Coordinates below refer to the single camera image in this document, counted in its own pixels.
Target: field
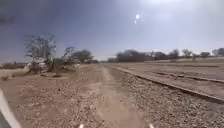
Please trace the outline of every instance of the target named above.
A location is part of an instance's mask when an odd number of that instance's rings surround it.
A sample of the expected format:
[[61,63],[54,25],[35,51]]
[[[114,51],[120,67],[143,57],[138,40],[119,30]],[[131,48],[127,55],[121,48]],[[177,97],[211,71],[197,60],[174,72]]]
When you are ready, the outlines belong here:
[[0,87],[23,128],[221,128],[223,80],[222,63],[108,63]]

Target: dirt ground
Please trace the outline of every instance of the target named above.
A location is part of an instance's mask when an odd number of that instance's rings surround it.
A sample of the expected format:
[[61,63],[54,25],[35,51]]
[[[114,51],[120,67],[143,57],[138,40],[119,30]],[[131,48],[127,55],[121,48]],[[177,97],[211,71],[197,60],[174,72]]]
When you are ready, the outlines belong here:
[[191,66],[170,66],[170,64],[150,64],[150,63],[120,63],[111,64],[123,68],[135,68],[144,72],[166,72],[209,79],[224,80],[224,66],[221,67],[191,67]]
[[102,65],[61,78],[32,75],[0,84],[24,128],[224,127],[222,105]]

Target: bare tree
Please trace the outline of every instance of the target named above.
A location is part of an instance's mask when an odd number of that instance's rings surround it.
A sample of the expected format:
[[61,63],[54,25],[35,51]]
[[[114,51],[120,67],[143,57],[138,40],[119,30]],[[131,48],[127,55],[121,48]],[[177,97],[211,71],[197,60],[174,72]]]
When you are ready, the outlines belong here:
[[53,35],[47,37],[26,36],[26,56],[39,59],[49,60],[56,52],[56,41]]

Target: railroad track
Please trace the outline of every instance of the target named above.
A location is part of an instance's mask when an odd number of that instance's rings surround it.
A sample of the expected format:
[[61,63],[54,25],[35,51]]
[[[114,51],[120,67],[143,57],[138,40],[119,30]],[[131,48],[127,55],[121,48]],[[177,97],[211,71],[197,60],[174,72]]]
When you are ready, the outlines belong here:
[[[224,98],[222,98],[221,96],[214,95],[214,94],[207,93],[207,92],[201,92],[200,90],[197,90],[197,89],[192,89],[192,88],[190,89],[188,87],[183,87],[183,86],[180,85],[180,82],[178,83],[178,81],[177,81],[177,83],[176,83],[176,81],[175,82],[168,82],[164,79],[159,78],[158,76],[157,77],[152,77],[152,76],[150,76],[150,74],[143,73],[143,72],[140,72],[140,71],[136,71],[135,69],[130,70],[130,69],[124,69],[124,68],[119,68],[119,67],[111,67],[111,68],[116,69],[116,70],[121,71],[121,72],[124,72],[124,73],[127,73],[127,74],[134,75],[134,76],[136,76],[138,78],[141,78],[141,79],[144,79],[144,80],[151,81],[151,82],[159,84],[159,85],[163,85],[163,86],[167,86],[167,87],[172,88],[172,89],[180,90],[181,92],[184,92],[184,93],[196,96],[196,97],[200,97],[204,100],[208,100],[208,101],[213,102],[213,103],[224,104]],[[216,80],[214,81],[214,80],[205,79],[205,78],[204,79],[199,79],[199,80],[222,83],[222,81],[216,81]]]
[[211,81],[211,82],[217,82],[217,83],[222,83],[224,84],[224,80],[217,80],[217,79],[208,79],[208,78],[203,78],[203,77],[195,77],[195,76],[187,76],[187,75],[180,75],[180,74],[173,74],[173,73],[165,73],[165,72],[152,72],[160,75],[170,75],[170,76],[175,76],[175,77],[185,77],[185,78],[190,78],[190,79],[195,79],[195,80],[201,80],[201,81]]

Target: dirt path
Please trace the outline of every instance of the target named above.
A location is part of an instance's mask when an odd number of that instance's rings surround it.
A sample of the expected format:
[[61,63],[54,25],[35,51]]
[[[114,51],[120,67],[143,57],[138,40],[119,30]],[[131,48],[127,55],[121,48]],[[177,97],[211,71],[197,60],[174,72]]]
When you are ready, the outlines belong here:
[[63,78],[27,76],[1,83],[9,106],[23,128],[143,128],[142,115],[108,69],[82,68]]
[[96,84],[101,97],[97,102],[97,113],[105,120],[108,127],[113,128],[141,128],[142,118],[133,106],[122,102],[122,94],[115,91],[117,84],[106,68],[102,68],[103,83]]

